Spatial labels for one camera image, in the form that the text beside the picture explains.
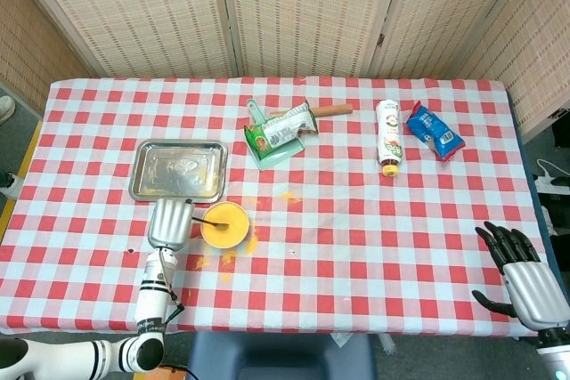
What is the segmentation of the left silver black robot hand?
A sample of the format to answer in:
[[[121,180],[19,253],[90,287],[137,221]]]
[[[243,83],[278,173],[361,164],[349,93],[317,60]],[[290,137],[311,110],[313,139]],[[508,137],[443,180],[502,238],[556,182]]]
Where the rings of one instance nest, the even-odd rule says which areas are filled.
[[[159,198],[148,230],[150,245],[181,251],[190,236],[193,212],[190,200]]]

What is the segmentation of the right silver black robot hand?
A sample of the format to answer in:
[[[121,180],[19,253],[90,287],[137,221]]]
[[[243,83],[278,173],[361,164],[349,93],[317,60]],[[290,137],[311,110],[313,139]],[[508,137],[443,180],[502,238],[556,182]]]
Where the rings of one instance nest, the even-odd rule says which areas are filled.
[[[520,230],[491,222],[475,228],[500,273],[508,303],[488,299],[473,290],[476,301],[488,311],[517,318],[539,334],[569,325],[569,303],[548,264],[542,262],[530,239]]]

